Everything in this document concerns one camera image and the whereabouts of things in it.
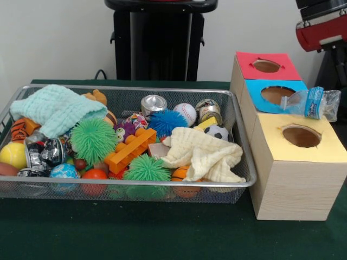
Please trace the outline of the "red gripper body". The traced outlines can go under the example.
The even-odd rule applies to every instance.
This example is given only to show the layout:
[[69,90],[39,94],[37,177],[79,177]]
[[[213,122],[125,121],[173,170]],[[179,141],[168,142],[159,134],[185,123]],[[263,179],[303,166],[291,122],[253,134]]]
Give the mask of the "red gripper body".
[[296,25],[295,33],[306,52],[321,50],[326,45],[340,41],[346,43],[346,16],[309,26],[300,22]]

